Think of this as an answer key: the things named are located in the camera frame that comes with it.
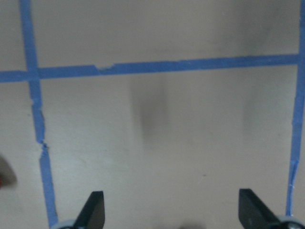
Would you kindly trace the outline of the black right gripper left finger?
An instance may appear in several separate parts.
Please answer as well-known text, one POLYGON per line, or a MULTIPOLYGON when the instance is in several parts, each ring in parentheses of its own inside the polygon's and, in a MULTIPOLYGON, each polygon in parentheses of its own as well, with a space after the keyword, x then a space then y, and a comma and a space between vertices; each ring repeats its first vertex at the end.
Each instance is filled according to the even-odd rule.
POLYGON ((80 214, 74 222, 75 229, 103 229, 105 207, 103 191, 90 194, 80 214))

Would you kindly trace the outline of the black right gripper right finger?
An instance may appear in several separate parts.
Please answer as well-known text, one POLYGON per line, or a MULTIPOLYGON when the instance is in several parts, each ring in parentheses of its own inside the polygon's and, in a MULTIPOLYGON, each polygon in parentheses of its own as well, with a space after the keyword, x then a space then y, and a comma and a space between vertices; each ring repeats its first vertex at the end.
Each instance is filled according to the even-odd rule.
POLYGON ((238 218, 244 229, 277 229, 281 222, 249 188, 239 189, 238 218))

